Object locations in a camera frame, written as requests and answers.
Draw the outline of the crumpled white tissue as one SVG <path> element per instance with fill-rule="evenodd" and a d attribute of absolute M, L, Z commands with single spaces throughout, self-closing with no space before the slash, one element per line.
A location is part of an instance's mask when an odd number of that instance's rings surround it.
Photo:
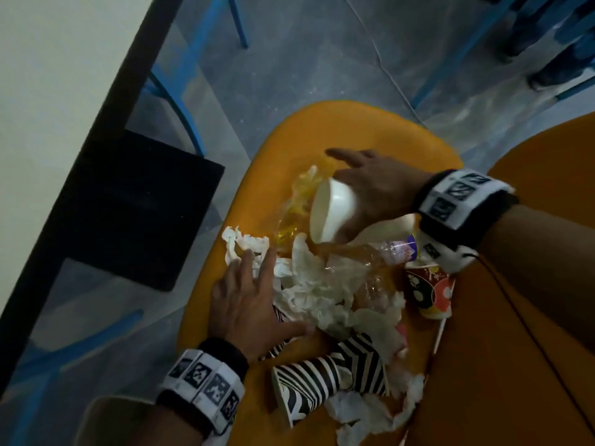
<path fill-rule="evenodd" d="M 394 370 L 389 376 L 389 382 L 401 384 L 405 390 L 402 409 L 395 415 L 375 394 L 340 391 L 324 403 L 330 417 L 341 425 L 337 446 L 361 446 L 369 435 L 394 432 L 411 419 L 423 397 L 427 376 L 407 370 Z"/>

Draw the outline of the blue metal chair frame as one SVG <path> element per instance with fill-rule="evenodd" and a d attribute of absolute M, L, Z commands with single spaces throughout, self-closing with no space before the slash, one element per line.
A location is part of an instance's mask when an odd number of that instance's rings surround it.
<path fill-rule="evenodd" d="M 63 367 L 128 334 L 143 315 L 143 310 L 135 310 L 91 336 L 58 350 L 34 353 L 19 365 L 12 376 L 12 383 L 33 382 L 33 387 L 17 418 L 8 446 L 26 446 L 27 431 L 37 415 L 44 393 Z"/>
<path fill-rule="evenodd" d="M 143 87 L 145 92 L 165 100 L 172 108 L 198 157 L 205 156 L 204 144 L 192 114 L 184 104 L 183 95 L 191 80 L 196 76 L 196 67 L 203 48 L 206 47 L 209 35 L 217 25 L 224 7 L 229 8 L 242 48 L 249 49 L 248 35 L 243 24 L 239 1 L 211 0 L 202 19 L 194 27 L 190 43 L 183 47 L 175 70 L 166 73 L 157 63 L 153 64 Z"/>
<path fill-rule="evenodd" d="M 566 45 L 554 59 L 527 78 L 534 90 L 559 86 L 595 68 L 595 0 L 498 0 L 460 48 L 428 78 L 411 101 L 416 109 L 435 86 L 462 63 L 469 51 L 509 11 L 517 13 L 508 36 L 496 47 L 503 62 L 517 58 L 556 30 L 554 40 Z"/>

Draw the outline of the person's left hand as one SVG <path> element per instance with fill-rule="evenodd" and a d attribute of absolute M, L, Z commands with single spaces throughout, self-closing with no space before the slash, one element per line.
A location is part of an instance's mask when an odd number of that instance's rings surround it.
<path fill-rule="evenodd" d="M 277 249 L 270 247 L 264 255 L 255 279 L 253 295 L 239 299 L 239 265 L 241 258 L 231 262 L 221 279 L 226 287 L 226 312 L 210 316 L 208 337 L 227 341 L 240 351 L 249 365 L 258 361 L 267 339 L 275 341 L 276 319 L 272 312 L 274 266 Z"/>

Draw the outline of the person's right forearm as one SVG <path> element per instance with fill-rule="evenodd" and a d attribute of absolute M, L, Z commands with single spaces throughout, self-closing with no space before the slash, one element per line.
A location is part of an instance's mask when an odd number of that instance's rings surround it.
<path fill-rule="evenodd" d="M 517 204 L 478 252 L 550 320 L 595 355 L 595 229 Z"/>

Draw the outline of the crushed zebra striped cup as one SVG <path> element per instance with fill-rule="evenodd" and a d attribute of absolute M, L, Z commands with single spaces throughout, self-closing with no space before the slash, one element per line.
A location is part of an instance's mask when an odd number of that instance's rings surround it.
<path fill-rule="evenodd" d="M 368 335 L 357 334 L 338 343 L 330 358 L 338 370 L 340 390 L 390 396 L 386 369 Z"/>

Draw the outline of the clear plastic bottle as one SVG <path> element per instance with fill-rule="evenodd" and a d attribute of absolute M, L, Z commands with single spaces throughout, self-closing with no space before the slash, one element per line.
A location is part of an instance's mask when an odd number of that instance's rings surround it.
<path fill-rule="evenodd" d="M 370 272 L 392 270 L 418 257 L 418 244 L 413 234 L 405 239 L 356 245 L 325 243 L 316 247 L 324 269 L 335 275 L 365 277 Z"/>

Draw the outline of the pile of crumpled white tissues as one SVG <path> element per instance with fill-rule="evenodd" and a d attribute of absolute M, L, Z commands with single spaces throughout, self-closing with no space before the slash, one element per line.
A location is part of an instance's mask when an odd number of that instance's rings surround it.
<path fill-rule="evenodd" d="M 310 251 L 305 233 L 294 239 L 291 257 L 274 266 L 273 304 L 296 321 L 309 322 L 338 341 L 366 334 L 384 363 L 405 360 L 409 352 L 403 311 L 405 296 L 392 271 L 365 277 L 335 275 Z"/>

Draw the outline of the zebra striped paper cup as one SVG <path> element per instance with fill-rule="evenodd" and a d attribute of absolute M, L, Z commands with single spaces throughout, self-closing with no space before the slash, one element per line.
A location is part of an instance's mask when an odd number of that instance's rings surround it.
<path fill-rule="evenodd" d="M 289 428 L 295 427 L 339 391 L 351 388 L 351 364 L 351 359 L 332 352 L 272 368 L 275 397 Z"/>

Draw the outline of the marker-printed right wristband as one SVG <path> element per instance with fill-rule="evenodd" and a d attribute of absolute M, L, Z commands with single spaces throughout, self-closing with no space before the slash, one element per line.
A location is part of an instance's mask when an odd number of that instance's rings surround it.
<path fill-rule="evenodd" d="M 488 230 L 519 204 L 509 184 L 470 169 L 437 173 L 413 202 L 418 248 L 453 275 L 476 257 Z"/>

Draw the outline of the person's left forearm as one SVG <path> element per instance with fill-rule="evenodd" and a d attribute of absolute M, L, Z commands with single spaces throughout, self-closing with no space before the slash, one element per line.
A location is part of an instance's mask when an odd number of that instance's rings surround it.
<path fill-rule="evenodd" d="M 208 426 L 196 410 L 154 406 L 128 446 L 202 446 Z"/>

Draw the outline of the crushed white paper cup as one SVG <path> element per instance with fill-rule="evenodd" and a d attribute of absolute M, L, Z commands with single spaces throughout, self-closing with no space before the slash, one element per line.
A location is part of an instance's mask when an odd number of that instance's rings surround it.
<path fill-rule="evenodd" d="M 415 214 L 377 222 L 364 228 L 349 244 L 359 246 L 387 241 L 404 241 L 413 233 L 415 223 Z"/>

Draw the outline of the person's right hand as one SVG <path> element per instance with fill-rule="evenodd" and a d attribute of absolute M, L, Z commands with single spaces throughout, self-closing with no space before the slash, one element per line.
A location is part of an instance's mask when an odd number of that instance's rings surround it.
<path fill-rule="evenodd" d="M 377 222 L 413 213 L 418 192 L 434 173 L 409 166 L 372 150 L 372 159 L 361 168 L 335 171 L 333 178 L 350 186 L 358 199 L 353 217 L 336 235 L 336 242 L 352 241 L 364 228 Z"/>

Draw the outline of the yellow clear plastic wrap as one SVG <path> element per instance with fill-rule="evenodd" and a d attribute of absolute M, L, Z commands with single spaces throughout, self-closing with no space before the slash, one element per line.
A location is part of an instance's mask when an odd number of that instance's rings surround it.
<path fill-rule="evenodd" d="M 332 176 L 335 169 L 336 165 L 331 158 L 322 156 L 294 179 L 292 196 L 283 205 L 272 239 L 281 256 L 290 255 L 297 234 L 309 235 L 309 220 L 316 191 L 324 179 Z"/>

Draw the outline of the white straw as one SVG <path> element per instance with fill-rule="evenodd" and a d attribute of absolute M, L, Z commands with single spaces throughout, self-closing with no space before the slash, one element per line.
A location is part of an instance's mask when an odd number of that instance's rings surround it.
<path fill-rule="evenodd" d="M 448 320 L 448 318 L 444 318 L 444 319 L 441 319 L 440 320 L 439 329 L 437 331 L 437 335 L 435 337 L 435 341 L 434 341 L 434 344 L 433 344 L 432 356 L 435 356 L 436 353 L 437 353 L 437 351 L 438 351 L 438 349 L 439 349 L 440 342 L 441 342 L 441 339 L 442 339 L 442 336 L 443 336 L 443 332 L 444 332 L 444 329 L 445 329 L 445 325 L 446 325 L 447 320 Z"/>

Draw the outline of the marker-printed left wristband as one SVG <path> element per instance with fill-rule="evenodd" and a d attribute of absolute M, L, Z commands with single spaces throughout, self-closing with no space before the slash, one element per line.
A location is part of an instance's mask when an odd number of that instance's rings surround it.
<path fill-rule="evenodd" d="M 207 446 L 226 446 L 245 394 L 249 363 L 233 344 L 210 337 L 187 349 L 160 385 L 156 405 L 198 430 Z"/>

